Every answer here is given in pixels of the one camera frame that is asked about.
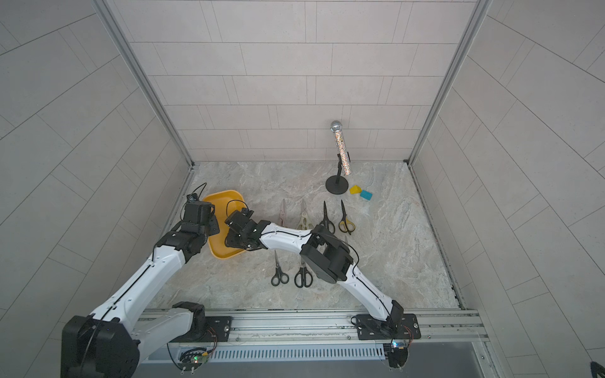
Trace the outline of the yellow plastic storage box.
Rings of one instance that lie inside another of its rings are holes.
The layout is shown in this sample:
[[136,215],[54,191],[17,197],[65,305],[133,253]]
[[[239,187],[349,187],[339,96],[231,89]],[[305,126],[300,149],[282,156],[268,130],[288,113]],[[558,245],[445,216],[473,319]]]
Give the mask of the yellow plastic storage box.
[[242,253],[244,249],[227,247],[225,245],[229,231],[229,227],[225,221],[235,210],[242,210],[246,206],[244,204],[244,197],[237,191],[227,190],[208,195],[203,200],[215,206],[215,215],[220,228],[219,233],[211,236],[208,241],[212,255],[220,260],[225,260]]

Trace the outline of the pink scissors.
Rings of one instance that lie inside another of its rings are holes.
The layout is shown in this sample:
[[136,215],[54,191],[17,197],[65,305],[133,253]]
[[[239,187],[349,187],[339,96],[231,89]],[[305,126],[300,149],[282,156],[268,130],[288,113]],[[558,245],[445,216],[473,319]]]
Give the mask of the pink scissors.
[[286,201],[285,201],[285,199],[283,199],[281,202],[281,205],[280,205],[280,214],[279,214],[279,222],[278,222],[278,225],[280,225],[280,227],[285,226],[286,218],[287,218]]

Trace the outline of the small grey scissors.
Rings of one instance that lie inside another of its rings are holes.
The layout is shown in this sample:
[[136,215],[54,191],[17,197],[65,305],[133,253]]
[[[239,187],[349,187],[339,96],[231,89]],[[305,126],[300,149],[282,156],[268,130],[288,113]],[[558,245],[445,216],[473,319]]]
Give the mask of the small grey scissors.
[[277,287],[277,286],[279,286],[281,284],[287,284],[289,282],[289,280],[290,280],[290,277],[289,277],[288,274],[286,274],[282,270],[282,268],[280,266],[280,263],[279,263],[279,259],[277,257],[277,252],[276,251],[274,251],[274,258],[275,258],[275,274],[274,274],[274,276],[271,279],[271,284],[274,287]]

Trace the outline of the cream kitchen shears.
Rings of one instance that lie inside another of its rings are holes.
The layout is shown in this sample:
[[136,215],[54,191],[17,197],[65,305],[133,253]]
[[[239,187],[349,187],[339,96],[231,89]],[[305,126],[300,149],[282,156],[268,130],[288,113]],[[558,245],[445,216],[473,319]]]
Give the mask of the cream kitchen shears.
[[314,226],[310,223],[309,214],[307,212],[307,204],[305,199],[302,200],[301,203],[301,216],[299,219],[299,223],[297,225],[299,230],[312,230]]

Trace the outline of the large black handled scissors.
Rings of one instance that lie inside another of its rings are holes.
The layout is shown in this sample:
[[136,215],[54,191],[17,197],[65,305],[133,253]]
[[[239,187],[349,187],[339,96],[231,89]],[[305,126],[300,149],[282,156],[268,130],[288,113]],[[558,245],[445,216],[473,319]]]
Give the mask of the large black handled scissors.
[[295,275],[295,285],[297,288],[310,288],[313,284],[314,278],[310,270],[307,268],[303,258],[300,258],[299,271]]

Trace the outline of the yellow handled black scissors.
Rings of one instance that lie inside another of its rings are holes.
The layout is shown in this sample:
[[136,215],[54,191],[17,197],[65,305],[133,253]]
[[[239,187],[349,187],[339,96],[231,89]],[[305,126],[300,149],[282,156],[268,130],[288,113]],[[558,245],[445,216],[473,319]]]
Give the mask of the yellow handled black scissors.
[[339,230],[343,233],[351,235],[356,230],[356,226],[354,222],[348,217],[348,213],[346,211],[343,200],[340,201],[340,205],[342,210],[342,217],[339,222]]

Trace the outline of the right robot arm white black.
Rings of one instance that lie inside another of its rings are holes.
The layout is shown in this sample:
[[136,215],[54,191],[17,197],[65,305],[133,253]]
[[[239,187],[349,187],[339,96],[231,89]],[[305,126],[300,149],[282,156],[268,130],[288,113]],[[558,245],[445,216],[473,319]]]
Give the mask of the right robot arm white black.
[[316,277],[344,287],[368,310],[370,316],[389,330],[398,329],[403,307],[380,291],[361,272],[350,247],[327,228],[295,230],[262,220],[227,220],[225,245],[245,250],[286,250],[298,254]]

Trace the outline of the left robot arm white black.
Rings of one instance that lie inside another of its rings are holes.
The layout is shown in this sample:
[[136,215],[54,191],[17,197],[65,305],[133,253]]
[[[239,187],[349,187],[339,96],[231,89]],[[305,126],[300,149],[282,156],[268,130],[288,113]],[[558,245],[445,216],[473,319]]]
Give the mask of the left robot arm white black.
[[216,217],[178,222],[154,245],[132,277],[88,316],[73,317],[62,330],[62,377],[131,377],[161,346],[210,333],[203,305],[179,302],[160,318],[135,325],[168,279],[220,231]]

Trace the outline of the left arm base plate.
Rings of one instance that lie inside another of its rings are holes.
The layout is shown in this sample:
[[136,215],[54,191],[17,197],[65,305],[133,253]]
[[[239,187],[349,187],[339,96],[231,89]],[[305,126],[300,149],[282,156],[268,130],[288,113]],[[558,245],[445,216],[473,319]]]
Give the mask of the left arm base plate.
[[192,343],[227,342],[232,322],[233,318],[228,316],[197,317],[184,338]]

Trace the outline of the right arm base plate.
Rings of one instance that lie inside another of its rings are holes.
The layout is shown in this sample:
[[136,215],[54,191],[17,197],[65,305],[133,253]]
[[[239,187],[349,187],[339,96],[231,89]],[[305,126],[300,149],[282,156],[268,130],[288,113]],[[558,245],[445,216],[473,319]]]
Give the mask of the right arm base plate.
[[399,321],[378,321],[368,314],[351,318],[359,340],[420,340],[417,316],[405,313]]

